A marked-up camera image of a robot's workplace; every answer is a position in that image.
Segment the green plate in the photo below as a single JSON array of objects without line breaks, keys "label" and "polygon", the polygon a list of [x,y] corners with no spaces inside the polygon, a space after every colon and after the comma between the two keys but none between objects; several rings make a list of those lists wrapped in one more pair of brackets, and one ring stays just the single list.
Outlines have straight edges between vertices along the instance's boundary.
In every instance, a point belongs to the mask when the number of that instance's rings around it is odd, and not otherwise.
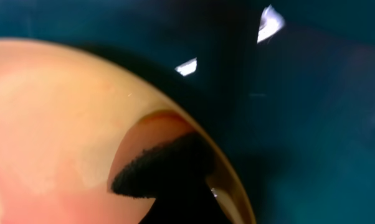
[{"label": "green plate", "polygon": [[231,223],[254,223],[232,164],[164,93],[82,50],[0,39],[0,224],[140,223],[156,198],[114,194],[108,176],[126,132],[161,110],[177,112],[212,147],[205,183]]}]

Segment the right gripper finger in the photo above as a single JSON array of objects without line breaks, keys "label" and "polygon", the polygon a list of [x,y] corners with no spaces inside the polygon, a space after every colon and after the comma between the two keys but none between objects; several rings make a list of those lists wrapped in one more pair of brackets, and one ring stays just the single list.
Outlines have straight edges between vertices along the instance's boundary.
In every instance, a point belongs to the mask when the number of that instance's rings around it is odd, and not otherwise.
[{"label": "right gripper finger", "polygon": [[162,191],[140,224],[230,224],[205,181]]}]

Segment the red grey sponge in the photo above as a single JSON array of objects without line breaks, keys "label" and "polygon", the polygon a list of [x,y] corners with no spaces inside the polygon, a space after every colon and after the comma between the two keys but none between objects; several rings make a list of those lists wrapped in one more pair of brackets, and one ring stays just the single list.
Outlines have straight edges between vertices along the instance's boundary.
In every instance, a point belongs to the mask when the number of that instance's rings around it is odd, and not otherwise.
[{"label": "red grey sponge", "polygon": [[124,135],[108,176],[108,191],[133,198],[161,194],[205,181],[214,151],[177,112],[161,110],[138,120]]}]

